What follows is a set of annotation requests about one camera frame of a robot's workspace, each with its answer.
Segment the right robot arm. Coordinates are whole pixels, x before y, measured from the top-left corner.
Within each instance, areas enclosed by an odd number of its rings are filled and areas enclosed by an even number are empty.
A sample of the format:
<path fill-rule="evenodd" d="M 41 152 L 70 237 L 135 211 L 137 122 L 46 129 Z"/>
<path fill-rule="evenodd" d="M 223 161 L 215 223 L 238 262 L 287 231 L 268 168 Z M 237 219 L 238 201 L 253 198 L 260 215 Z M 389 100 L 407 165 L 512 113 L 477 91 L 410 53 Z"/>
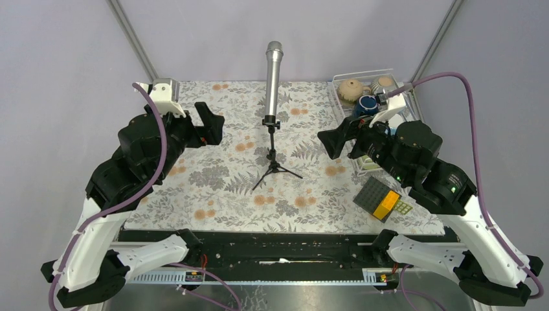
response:
<path fill-rule="evenodd" d="M 503 233 L 492 217 L 483 215 L 477 188 L 461 168 L 438 158 L 442 138 L 426 124 L 404 122 L 390 133 L 381 122 L 347 117 L 336 129 L 317 136 L 332 159 L 340 156 L 347 141 L 354 140 L 349 158 L 371 158 L 465 245 L 465 250 L 457 251 L 385 229 L 373 243 L 375 264 L 387 267 L 396 262 L 429 270 L 485 305 L 524 306 L 531 298 L 525 281 L 540 274 L 542 260 L 511 244 L 500 244 Z"/>

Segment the silver microphone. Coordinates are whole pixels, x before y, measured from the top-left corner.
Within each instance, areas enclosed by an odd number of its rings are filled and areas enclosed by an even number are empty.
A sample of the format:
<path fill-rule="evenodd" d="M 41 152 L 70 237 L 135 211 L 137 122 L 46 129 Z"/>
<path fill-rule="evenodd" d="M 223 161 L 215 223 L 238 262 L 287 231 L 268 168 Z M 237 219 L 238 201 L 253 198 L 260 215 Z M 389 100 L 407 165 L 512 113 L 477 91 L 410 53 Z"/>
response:
<path fill-rule="evenodd" d="M 267 59 L 267 78 L 264 123 L 267 126 L 274 126 L 278 107 L 280 65 L 284 56 L 282 44 L 279 41 L 269 42 L 265 55 Z"/>

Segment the dark blue cup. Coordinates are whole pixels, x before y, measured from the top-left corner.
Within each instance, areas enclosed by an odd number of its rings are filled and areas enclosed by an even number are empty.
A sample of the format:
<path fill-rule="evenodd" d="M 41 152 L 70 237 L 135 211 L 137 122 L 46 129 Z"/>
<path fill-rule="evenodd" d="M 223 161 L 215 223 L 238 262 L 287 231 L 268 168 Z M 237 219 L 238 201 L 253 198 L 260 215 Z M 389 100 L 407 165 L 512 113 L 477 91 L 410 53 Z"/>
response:
<path fill-rule="evenodd" d="M 361 116 L 373 116 L 379 112 L 379 104 L 376 98 L 372 95 L 361 96 L 352 111 L 352 116 L 355 118 Z"/>

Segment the black tripod mic stand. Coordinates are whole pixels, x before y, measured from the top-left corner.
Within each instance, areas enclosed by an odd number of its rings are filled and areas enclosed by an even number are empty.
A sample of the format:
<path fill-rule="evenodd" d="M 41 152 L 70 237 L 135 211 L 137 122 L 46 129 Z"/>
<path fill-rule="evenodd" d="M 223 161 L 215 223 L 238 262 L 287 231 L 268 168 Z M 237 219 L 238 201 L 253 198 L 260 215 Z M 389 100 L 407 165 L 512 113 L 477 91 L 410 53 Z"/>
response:
<path fill-rule="evenodd" d="M 262 120 L 262 124 L 268 128 L 269 138 L 270 138 L 270 148 L 268 149 L 268 154 L 266 155 L 266 158 L 269 160 L 269 166 L 266 170 L 266 172 L 261 176 L 261 178 L 257 181 L 256 185 L 252 188 L 252 191 L 254 191 L 265 179 L 266 176 L 269 174 L 279 174 L 279 173 L 288 173 L 291 174 L 297 178 L 303 179 L 302 176 L 292 172 L 291 170 L 288 170 L 284 168 L 277 160 L 276 160 L 276 149 L 275 149 L 275 139 L 274 134 L 276 130 L 280 129 L 280 121 L 276 121 L 274 124 L 267 124 L 266 121 L 267 117 L 265 117 Z"/>

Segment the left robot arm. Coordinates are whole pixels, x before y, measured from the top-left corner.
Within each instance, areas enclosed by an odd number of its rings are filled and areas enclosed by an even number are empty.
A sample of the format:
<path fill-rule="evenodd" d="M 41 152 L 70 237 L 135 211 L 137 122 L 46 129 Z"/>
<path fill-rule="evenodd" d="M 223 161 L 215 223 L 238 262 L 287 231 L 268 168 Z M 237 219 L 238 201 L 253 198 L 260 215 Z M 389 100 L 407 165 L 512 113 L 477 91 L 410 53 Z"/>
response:
<path fill-rule="evenodd" d="M 184 229 L 168 238 L 131 251 L 115 251 L 110 245 L 141 199 L 151 194 L 150 181 L 161 185 L 187 148 L 218 145 L 225 119 L 196 102 L 202 125 L 189 115 L 163 116 L 167 153 L 158 169 L 161 136 L 153 111 L 130 120 L 118 133 L 119 147 L 92 173 L 86 186 L 84 210 L 78 222 L 83 229 L 58 280 L 57 300 L 64 308 L 107 301 L 133 277 L 173 262 L 197 264 L 199 241 Z"/>

